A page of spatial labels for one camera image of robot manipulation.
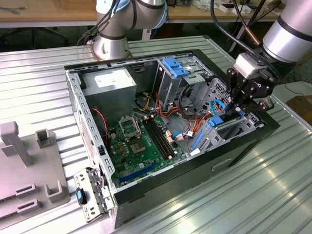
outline workbench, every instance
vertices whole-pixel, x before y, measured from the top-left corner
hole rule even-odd
[[[97,23],[96,10],[63,10],[58,0],[1,0],[1,7],[26,6],[19,15],[0,11],[0,28],[86,26]],[[243,15],[248,20],[253,12]],[[215,9],[220,22],[234,22],[237,15]],[[204,23],[213,22],[210,11],[195,6],[176,6],[168,8],[167,23]],[[277,15],[270,13],[262,21],[275,21]]]
[[[132,41],[134,56],[201,49],[226,71],[234,60],[204,37]],[[0,122],[16,121],[19,136],[53,130],[71,199],[0,233],[113,231],[108,215],[86,224],[73,175],[91,166],[69,100],[64,65],[92,62],[86,46],[0,54]],[[240,163],[117,229],[117,233],[311,233],[311,126],[272,95],[269,114],[281,125]]]

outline yellow wire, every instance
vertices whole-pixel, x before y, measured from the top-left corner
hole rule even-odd
[[[146,105],[145,105],[144,108],[141,109],[140,111],[145,111],[145,110],[148,108],[149,103],[150,103],[150,97],[147,98]]]

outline wooden table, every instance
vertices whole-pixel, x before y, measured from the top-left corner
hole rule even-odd
[[[215,15],[218,18],[219,22],[234,22],[237,19],[237,15],[233,13],[225,13],[220,11],[219,9],[214,9]],[[253,15],[253,11],[250,14],[244,15],[243,18],[248,21]],[[195,6],[176,6],[169,7],[169,23],[209,23],[213,22],[210,10],[205,11],[198,9]],[[277,19],[277,15],[270,13],[266,17],[263,18],[262,21],[275,21]]]
[[[52,27],[52,26],[83,26],[95,25],[97,22],[94,10],[63,10],[59,0],[1,0],[1,7],[26,6],[19,15],[0,10],[0,27]],[[195,6],[169,7],[169,21],[167,23],[200,23],[212,22],[209,11],[200,10]],[[215,9],[220,22],[236,21],[237,15],[224,13]],[[274,21],[274,14],[268,14],[262,21]]]

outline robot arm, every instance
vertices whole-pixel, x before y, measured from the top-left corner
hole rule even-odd
[[[111,8],[112,0],[97,0],[97,19],[102,19]],[[116,13],[109,23],[98,28],[100,32],[93,44],[100,60],[120,59],[129,55],[127,31],[130,29],[155,29],[167,18],[165,0],[120,0]]]
[[[269,62],[300,61],[312,50],[312,1],[282,0],[285,9],[263,38],[262,57]],[[227,90],[231,96],[228,113],[234,110],[267,111],[274,107],[269,95],[277,85],[276,74],[250,53],[238,55],[234,68],[228,70]],[[257,105],[253,98],[263,98]]]

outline green motherboard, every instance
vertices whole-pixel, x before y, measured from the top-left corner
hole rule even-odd
[[[167,127],[161,117],[157,116],[152,121],[157,126],[159,133],[166,139],[165,131]],[[169,158],[166,157],[161,148],[162,145],[155,142],[162,137],[152,137],[148,129],[146,129],[147,125],[144,124],[144,120],[137,120],[136,122],[141,130],[141,137],[132,137],[126,140],[120,125],[116,125],[109,130],[112,137],[109,149],[110,157],[115,167],[112,180],[116,187],[121,187],[186,159],[182,149],[174,142],[167,143],[167,146],[170,147],[169,150],[174,153]],[[134,126],[125,126],[124,132],[126,131],[128,134],[135,129]]]

